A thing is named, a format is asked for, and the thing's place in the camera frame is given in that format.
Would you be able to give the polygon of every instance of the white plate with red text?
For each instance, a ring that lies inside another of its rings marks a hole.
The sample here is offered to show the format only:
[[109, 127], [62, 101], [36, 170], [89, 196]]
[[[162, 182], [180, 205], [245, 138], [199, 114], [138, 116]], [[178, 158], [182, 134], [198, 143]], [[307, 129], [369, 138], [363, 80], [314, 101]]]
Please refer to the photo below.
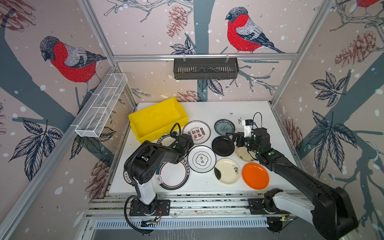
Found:
[[208, 140], [211, 129], [201, 121], [192, 121], [183, 128], [183, 133], [191, 136], [194, 144], [202, 144]]

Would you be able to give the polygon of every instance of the plate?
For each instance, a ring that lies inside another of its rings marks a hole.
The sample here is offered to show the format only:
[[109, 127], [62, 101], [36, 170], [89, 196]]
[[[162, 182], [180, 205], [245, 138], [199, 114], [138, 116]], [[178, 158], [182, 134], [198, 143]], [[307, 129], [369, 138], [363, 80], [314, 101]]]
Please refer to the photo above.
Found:
[[176, 190], [184, 186], [189, 178], [189, 164], [184, 159], [178, 164], [162, 162], [156, 170], [156, 182], [167, 190]]
[[256, 154], [252, 151], [249, 151], [248, 153], [246, 147], [236, 147], [235, 153], [237, 157], [243, 160], [244, 162], [253, 162], [254, 159], [252, 157], [256, 158]]
[[224, 184], [234, 184], [240, 178], [240, 168], [229, 158], [220, 159], [215, 165], [216, 178]]
[[235, 132], [235, 125], [229, 120], [220, 119], [215, 123], [215, 131], [219, 135], [225, 136], [227, 132]]
[[218, 136], [212, 141], [212, 150], [219, 156], [228, 157], [235, 150], [235, 145], [231, 144], [229, 138]]
[[188, 163], [196, 172], [209, 172], [216, 164], [216, 155], [209, 147], [196, 146], [189, 152]]
[[157, 144], [161, 143], [163, 146], [169, 147], [169, 145], [171, 145], [175, 140], [176, 139], [174, 139], [173, 137], [170, 136], [169, 133], [167, 133], [159, 138], [159, 140], [157, 141]]
[[183, 133], [192, 137], [194, 144], [206, 142], [211, 135], [209, 126], [201, 121], [192, 121], [183, 128]]
[[269, 184], [269, 175], [263, 166], [251, 162], [243, 167], [244, 182], [251, 188], [262, 190]]

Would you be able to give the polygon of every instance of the mounting plate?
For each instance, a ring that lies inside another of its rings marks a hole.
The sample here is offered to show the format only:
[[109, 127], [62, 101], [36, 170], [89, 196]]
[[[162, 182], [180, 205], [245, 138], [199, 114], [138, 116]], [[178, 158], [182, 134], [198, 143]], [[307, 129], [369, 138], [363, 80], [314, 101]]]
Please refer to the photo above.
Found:
[[[129, 211], [129, 215], [131, 217], [146, 216], [140, 211], [138, 200], [133, 200], [131, 206], [131, 210]], [[157, 200], [156, 206], [161, 208], [162, 216], [169, 216], [170, 200]], [[155, 213], [153, 213], [151, 216], [160, 216], [160, 212], [155, 210]]]
[[[248, 199], [249, 211], [251, 212], [251, 215], [268, 214], [268, 212], [264, 210], [263, 200], [263, 198]], [[286, 213], [283, 211], [277, 211], [274, 214]]]

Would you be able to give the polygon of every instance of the yellow plastic bin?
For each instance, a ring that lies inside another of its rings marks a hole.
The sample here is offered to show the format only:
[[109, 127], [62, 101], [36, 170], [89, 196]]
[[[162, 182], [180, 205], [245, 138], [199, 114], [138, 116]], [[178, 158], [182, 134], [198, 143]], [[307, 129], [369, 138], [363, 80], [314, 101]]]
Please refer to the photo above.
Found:
[[169, 133], [175, 123], [180, 127], [188, 123], [188, 115], [175, 98], [170, 98], [153, 106], [132, 113], [129, 116], [131, 128], [136, 138], [143, 143], [154, 141]]

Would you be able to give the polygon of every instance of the black plate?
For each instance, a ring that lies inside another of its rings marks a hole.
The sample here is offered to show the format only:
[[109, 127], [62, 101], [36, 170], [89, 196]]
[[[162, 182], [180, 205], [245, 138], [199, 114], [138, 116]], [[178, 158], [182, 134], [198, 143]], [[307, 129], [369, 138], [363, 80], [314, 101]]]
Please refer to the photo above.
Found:
[[228, 157], [235, 151], [235, 145], [229, 138], [219, 136], [212, 141], [212, 150], [219, 156]]

